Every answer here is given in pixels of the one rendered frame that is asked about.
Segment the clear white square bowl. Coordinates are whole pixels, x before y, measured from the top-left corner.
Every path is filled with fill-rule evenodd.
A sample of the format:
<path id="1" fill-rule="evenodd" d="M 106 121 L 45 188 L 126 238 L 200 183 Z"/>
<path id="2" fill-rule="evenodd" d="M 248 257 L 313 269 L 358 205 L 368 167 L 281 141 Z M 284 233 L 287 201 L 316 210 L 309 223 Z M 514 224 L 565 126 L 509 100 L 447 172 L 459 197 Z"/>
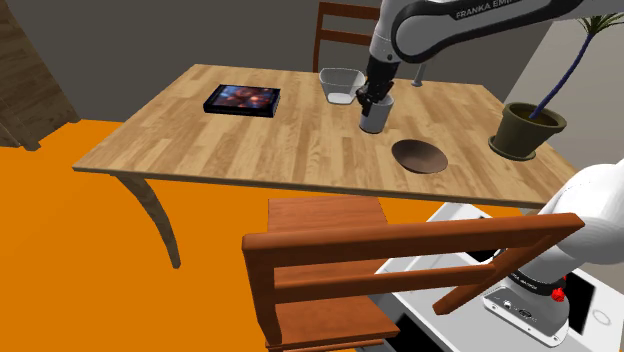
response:
<path id="1" fill-rule="evenodd" d="M 319 80 L 330 104 L 350 105 L 356 96 L 356 91 L 365 84 L 364 74 L 356 69 L 323 68 L 319 73 Z"/>

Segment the black tablet with picture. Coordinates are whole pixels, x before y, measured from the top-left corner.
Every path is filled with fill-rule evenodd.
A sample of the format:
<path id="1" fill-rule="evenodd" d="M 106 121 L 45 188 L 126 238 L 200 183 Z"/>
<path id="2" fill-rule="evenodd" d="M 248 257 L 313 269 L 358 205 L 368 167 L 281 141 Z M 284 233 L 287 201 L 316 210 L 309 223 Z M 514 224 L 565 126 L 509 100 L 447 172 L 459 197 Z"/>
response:
<path id="1" fill-rule="evenodd" d="M 277 88 L 220 84 L 203 103 L 205 113 L 272 118 L 280 100 Z"/>

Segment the brown wooden furniture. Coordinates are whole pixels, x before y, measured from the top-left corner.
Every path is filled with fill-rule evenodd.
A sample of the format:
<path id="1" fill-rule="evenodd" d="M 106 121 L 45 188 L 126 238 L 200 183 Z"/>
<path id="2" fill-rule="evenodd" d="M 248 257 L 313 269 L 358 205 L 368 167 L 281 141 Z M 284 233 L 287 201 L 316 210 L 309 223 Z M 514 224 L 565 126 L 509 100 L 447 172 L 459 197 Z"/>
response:
<path id="1" fill-rule="evenodd" d="M 40 141 L 80 117 L 0 0 L 0 147 L 34 151 Z"/>

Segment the reddish brown wooden chair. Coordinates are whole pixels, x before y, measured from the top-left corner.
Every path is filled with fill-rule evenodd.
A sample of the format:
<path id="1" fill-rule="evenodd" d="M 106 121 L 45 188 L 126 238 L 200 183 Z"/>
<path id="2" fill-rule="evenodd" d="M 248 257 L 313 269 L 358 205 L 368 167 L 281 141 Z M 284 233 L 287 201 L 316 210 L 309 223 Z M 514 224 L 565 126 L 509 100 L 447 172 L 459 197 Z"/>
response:
<path id="1" fill-rule="evenodd" d="M 328 352 L 380 345 L 399 329 L 371 294 L 433 288 L 449 314 L 584 227 L 574 213 L 247 234 L 242 252 L 268 352 Z M 295 267 L 498 249 L 489 264 L 278 282 Z"/>
<path id="2" fill-rule="evenodd" d="M 380 17 L 380 9 L 371 6 L 320 1 L 318 4 L 313 49 L 312 71 L 314 73 L 319 72 L 320 43 L 323 40 L 362 46 L 368 46 L 372 41 L 372 36 L 370 34 L 325 29 L 323 27 L 323 20 L 326 15 L 351 19 L 378 20 Z"/>

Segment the light wooden table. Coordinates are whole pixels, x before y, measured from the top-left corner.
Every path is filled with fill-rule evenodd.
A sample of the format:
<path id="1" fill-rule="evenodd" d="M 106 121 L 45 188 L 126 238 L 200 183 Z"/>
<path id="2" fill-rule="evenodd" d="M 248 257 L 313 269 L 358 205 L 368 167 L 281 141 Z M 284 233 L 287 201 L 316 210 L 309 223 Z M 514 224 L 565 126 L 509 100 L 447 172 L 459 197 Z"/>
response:
<path id="1" fill-rule="evenodd" d="M 272 118 L 207 114 L 220 84 L 281 90 Z M 196 64 L 76 162 L 117 178 L 140 202 L 181 264 L 175 235 L 150 181 L 186 181 L 539 209 L 574 175 L 549 145 L 526 162 L 488 145 L 502 103 L 474 84 L 399 79 L 384 130 L 359 127 L 357 104 L 327 102 L 317 74 Z M 439 148 L 445 170 L 413 173 L 393 157 L 414 139 Z"/>

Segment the brown round plate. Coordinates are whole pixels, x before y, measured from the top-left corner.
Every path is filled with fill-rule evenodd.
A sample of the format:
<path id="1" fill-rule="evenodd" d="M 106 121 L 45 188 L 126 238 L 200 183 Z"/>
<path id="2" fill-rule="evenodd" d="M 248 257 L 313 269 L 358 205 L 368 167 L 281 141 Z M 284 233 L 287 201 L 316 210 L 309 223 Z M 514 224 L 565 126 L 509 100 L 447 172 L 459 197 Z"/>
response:
<path id="1" fill-rule="evenodd" d="M 391 152 L 404 169 L 413 173 L 438 173 L 448 166 L 448 159 L 439 148 L 421 140 L 400 140 L 392 145 Z"/>

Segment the grey cup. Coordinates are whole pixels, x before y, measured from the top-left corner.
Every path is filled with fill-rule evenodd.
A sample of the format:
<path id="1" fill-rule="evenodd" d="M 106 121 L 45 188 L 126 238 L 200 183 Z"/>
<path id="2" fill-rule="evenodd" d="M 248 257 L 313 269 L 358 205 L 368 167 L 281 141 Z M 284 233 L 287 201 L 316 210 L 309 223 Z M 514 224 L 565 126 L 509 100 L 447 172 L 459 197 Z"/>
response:
<path id="1" fill-rule="evenodd" d="M 387 94 L 377 103 L 364 106 L 360 117 L 359 127 L 366 133 L 378 134 L 383 131 L 390 111 L 394 104 L 394 98 Z"/>

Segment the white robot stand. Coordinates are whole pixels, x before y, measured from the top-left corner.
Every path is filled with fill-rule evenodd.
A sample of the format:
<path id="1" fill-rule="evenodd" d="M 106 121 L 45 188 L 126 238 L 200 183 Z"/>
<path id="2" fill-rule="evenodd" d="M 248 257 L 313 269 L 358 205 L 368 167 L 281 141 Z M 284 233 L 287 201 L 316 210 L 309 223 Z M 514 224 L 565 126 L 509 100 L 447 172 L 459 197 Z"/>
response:
<path id="1" fill-rule="evenodd" d="M 364 352 L 618 352 L 624 294 L 581 267 L 624 262 L 624 225 L 610 215 L 581 218 L 584 228 L 520 269 L 535 281 L 564 281 L 562 301 L 508 278 L 448 315 L 432 309 L 445 288 L 375 295 L 400 332 Z"/>

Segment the potted plant in olive pot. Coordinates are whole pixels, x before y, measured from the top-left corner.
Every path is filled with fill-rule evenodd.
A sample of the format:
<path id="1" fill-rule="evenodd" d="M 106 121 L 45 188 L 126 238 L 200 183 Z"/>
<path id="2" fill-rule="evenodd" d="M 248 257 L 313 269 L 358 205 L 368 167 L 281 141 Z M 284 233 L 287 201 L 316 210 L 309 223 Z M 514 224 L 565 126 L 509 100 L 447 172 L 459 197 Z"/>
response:
<path id="1" fill-rule="evenodd" d="M 536 156 L 539 146 L 566 128 L 567 121 L 546 106 L 569 80 L 591 41 L 601 31 L 624 24 L 624 12 L 580 18 L 577 22 L 586 35 L 571 66 L 538 105 L 511 102 L 504 106 L 498 130 L 488 139 L 488 145 L 495 153 L 513 161 L 531 160 Z"/>

